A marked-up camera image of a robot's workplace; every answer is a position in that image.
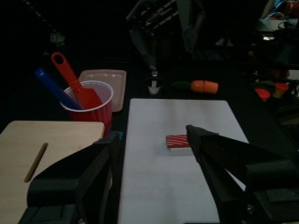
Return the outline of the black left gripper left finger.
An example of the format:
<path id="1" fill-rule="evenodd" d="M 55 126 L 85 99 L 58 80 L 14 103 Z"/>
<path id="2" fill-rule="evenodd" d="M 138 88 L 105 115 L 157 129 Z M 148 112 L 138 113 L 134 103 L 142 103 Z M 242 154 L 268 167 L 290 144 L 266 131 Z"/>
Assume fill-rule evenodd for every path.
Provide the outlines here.
<path id="1" fill-rule="evenodd" d="M 118 146 L 113 131 L 33 178 L 17 224 L 103 224 Z"/>

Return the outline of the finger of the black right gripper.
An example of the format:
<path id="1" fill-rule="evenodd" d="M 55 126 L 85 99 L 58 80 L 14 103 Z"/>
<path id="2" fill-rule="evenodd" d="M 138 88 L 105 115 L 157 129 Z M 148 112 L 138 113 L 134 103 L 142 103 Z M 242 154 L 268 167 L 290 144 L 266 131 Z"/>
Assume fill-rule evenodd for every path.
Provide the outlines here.
<path id="1" fill-rule="evenodd" d="M 154 50 L 152 48 L 150 43 L 148 42 L 142 33 L 136 28 L 130 29 L 129 36 L 130 36 L 134 48 L 141 55 L 144 63 L 146 64 L 149 70 L 156 72 L 157 71 L 157 69 L 156 69 L 156 57 L 154 57 Z"/>
<path id="2" fill-rule="evenodd" d="M 201 0 L 176 0 L 181 25 L 181 38 L 188 53 L 194 49 L 205 12 Z"/>

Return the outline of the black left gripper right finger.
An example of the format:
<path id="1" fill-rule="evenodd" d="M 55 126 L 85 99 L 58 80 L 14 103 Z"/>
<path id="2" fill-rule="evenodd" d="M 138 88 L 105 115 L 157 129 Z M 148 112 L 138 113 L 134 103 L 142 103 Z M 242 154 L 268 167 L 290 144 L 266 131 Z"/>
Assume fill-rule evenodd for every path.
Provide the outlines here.
<path id="1" fill-rule="evenodd" d="M 299 224 L 299 152 L 274 152 L 188 125 L 220 224 Z"/>

